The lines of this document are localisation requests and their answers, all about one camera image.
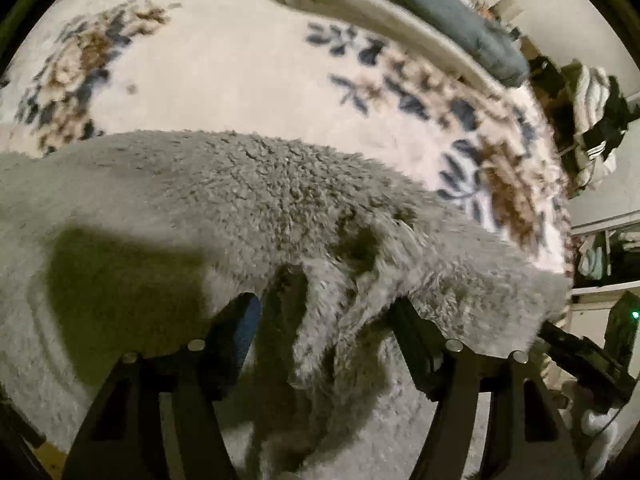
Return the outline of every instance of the bed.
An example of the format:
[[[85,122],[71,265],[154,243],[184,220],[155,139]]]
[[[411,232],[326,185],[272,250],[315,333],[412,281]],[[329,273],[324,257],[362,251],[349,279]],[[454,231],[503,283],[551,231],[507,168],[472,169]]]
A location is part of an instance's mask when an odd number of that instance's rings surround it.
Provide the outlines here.
[[[285,0],[57,0],[3,76],[3,150],[235,130],[376,158],[564,273],[564,173],[530,85],[499,97]]]

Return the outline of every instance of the metal screw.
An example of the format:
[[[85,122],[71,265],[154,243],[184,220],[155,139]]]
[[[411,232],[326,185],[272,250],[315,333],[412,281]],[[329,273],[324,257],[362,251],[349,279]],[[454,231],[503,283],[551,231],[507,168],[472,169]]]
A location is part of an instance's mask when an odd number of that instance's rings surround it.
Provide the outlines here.
[[[455,352],[455,353],[462,352],[462,349],[465,347],[462,344],[462,341],[458,341],[457,339],[447,339],[447,342],[444,343],[444,346],[450,352]]]
[[[122,362],[126,365],[132,365],[138,360],[137,352],[127,352],[122,356]]]
[[[525,365],[529,362],[529,356],[527,355],[526,352],[523,352],[522,350],[516,350],[513,353],[513,360],[516,361],[517,363],[520,363],[521,365]]]
[[[192,352],[201,352],[204,350],[205,346],[206,343],[202,339],[194,339],[192,341],[189,341],[187,348]]]

